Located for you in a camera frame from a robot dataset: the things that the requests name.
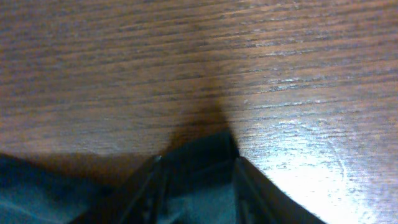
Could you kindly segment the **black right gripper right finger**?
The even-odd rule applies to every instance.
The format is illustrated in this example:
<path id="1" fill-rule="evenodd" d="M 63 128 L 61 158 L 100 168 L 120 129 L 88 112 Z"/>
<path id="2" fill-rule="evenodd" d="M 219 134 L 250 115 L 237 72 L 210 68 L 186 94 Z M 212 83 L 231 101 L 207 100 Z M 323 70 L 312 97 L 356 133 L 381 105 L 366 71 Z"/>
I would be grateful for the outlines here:
<path id="1" fill-rule="evenodd" d="M 237 223 L 324 224 L 283 193 L 244 157 L 234 162 L 233 186 Z"/>

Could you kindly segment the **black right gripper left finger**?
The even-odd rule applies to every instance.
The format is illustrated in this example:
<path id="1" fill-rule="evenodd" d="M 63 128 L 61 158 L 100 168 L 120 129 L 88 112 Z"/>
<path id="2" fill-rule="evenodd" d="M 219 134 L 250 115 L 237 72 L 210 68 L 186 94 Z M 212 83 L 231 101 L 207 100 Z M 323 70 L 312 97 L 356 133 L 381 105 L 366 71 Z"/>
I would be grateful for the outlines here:
<path id="1" fill-rule="evenodd" d="M 120 188 L 71 223 L 156 223 L 167 181 L 162 157 L 151 157 Z"/>

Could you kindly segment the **dark green t-shirt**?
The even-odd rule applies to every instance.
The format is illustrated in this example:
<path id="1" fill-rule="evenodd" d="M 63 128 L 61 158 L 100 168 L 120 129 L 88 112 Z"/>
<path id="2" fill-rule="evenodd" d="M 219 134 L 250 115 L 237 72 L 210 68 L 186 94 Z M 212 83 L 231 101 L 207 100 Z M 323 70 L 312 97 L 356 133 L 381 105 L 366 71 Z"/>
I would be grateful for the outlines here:
<path id="1" fill-rule="evenodd" d="M 162 155 L 168 181 L 156 223 L 234 223 L 232 170 L 238 155 L 227 132 Z M 71 223 L 120 186 L 97 184 L 2 156 L 1 222 Z"/>

